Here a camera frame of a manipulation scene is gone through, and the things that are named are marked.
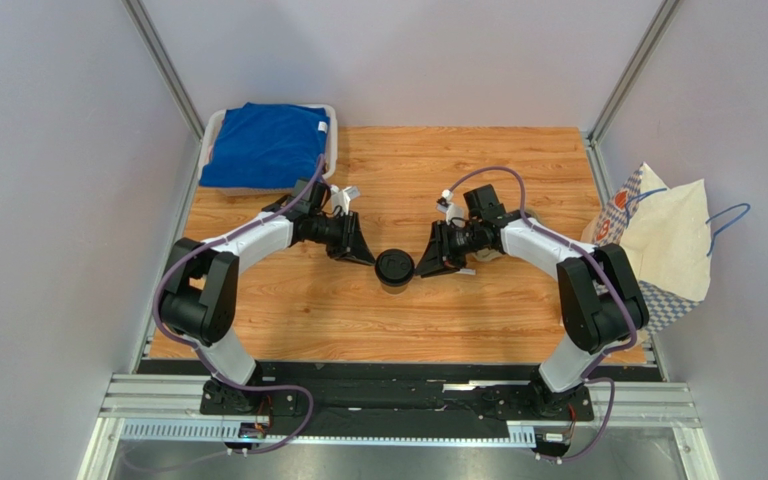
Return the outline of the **black plastic cup lid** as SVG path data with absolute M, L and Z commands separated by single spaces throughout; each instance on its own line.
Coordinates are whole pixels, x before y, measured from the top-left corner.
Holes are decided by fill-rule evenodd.
M 404 250 L 388 249 L 376 258 L 374 272 L 382 285 L 392 288 L 403 287 L 413 279 L 415 263 Z

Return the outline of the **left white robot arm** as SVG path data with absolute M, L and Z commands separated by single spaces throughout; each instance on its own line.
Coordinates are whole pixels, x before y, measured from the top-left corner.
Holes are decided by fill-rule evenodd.
M 154 293 L 157 329 L 192 348 L 217 381 L 260 392 L 251 383 L 257 361 L 232 332 L 239 277 L 299 242 L 324 246 L 333 260 L 373 265 L 359 217 L 350 208 L 358 195 L 355 186 L 301 179 L 291 194 L 235 230 L 204 241 L 178 240 Z

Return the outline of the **grey pulp cup carrier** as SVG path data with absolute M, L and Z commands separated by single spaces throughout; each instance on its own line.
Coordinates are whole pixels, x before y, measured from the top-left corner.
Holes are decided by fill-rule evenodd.
M 537 220 L 537 221 L 541 221 L 542 220 L 541 216 L 531 206 L 527 206 L 525 208 L 525 213 L 526 213 L 526 215 L 528 217 L 530 217 L 530 218 L 532 218 L 534 220 Z M 493 260 L 501 258 L 502 256 L 503 256 L 503 254 L 501 252 L 499 252 L 497 250 L 494 250 L 494 249 L 490 249 L 490 248 L 482 249 L 482 250 L 472 254 L 472 257 L 476 261 L 479 261 L 479 262 L 491 262 Z

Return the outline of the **brown paper coffee cup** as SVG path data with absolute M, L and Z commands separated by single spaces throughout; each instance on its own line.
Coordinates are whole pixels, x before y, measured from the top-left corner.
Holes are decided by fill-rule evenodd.
M 383 284 L 382 289 L 389 295 L 400 295 L 404 293 L 408 288 L 407 284 L 403 285 L 389 285 Z

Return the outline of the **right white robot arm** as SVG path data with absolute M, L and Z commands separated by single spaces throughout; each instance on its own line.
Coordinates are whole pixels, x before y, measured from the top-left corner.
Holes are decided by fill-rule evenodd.
M 431 227 L 415 267 L 421 278 L 455 273 L 470 254 L 494 251 L 523 260 L 554 279 L 565 334 L 538 369 L 533 385 L 561 394 L 583 383 L 607 351 L 635 344 L 650 314 L 625 250 L 574 241 L 525 213 L 509 211 L 491 185 L 465 193 L 466 216 Z

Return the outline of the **blue checkered paper bag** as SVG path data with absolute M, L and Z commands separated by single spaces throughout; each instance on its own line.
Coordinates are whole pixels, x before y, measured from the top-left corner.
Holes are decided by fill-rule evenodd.
M 717 236 L 750 210 L 739 203 L 711 213 L 702 179 L 670 187 L 642 163 L 587 224 L 581 240 L 625 250 L 649 310 L 643 331 L 653 335 L 703 302 Z

